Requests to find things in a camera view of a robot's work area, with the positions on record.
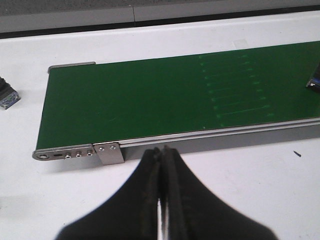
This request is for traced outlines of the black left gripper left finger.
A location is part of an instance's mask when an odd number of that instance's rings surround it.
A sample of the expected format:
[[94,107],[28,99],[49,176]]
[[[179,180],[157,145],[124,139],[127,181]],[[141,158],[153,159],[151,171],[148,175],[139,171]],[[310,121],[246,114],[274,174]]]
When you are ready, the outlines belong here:
[[155,240],[160,151],[146,150],[132,175],[101,206],[64,227],[59,240]]

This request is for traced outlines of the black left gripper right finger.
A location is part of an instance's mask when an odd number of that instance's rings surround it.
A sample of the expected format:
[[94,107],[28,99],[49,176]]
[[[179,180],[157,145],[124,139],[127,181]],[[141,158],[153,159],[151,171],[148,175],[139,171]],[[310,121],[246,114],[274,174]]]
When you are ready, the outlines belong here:
[[266,226],[233,209],[194,175],[176,149],[162,150],[170,240],[275,240]]

